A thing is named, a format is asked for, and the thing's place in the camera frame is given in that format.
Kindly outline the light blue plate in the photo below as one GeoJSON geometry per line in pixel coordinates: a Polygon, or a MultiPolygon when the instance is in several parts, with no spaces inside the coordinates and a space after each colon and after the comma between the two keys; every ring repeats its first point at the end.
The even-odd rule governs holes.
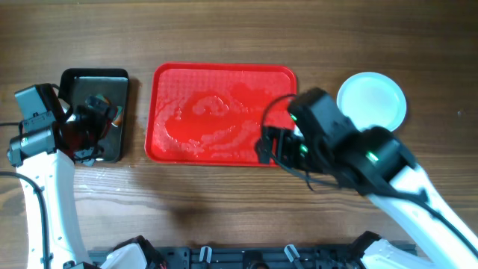
{"type": "Polygon", "coordinates": [[[374,126],[390,132],[406,118],[407,102],[400,86],[377,72],[360,72],[350,76],[340,87],[336,103],[359,130],[374,126]]]}

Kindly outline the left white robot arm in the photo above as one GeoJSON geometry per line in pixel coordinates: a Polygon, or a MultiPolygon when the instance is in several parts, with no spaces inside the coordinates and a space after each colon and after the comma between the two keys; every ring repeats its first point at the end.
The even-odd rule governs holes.
{"type": "Polygon", "coordinates": [[[20,180],[28,228],[28,268],[95,268],[81,238],[73,195],[75,163],[94,161],[119,116],[102,96],[63,109],[55,84],[16,92],[23,132],[10,140],[9,175],[20,180]]]}

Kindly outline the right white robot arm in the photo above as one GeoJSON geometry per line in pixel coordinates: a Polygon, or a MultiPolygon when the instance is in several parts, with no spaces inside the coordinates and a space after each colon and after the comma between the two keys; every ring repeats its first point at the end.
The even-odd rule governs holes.
{"type": "Polygon", "coordinates": [[[308,185],[331,176],[391,217],[425,253],[424,258],[366,232],[349,248],[360,268],[475,268],[477,236],[444,201],[411,151],[389,130],[361,131],[320,88],[291,94],[295,129],[262,126],[256,152],[308,185]]]}

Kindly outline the orange green scrub sponge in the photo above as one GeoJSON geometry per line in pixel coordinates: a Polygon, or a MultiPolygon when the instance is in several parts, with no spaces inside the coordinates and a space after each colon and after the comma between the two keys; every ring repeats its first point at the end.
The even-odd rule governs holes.
{"type": "Polygon", "coordinates": [[[96,95],[96,98],[102,100],[108,105],[109,111],[107,113],[108,122],[115,128],[119,128],[123,122],[124,109],[123,106],[113,105],[112,102],[103,95],[96,95]]]}

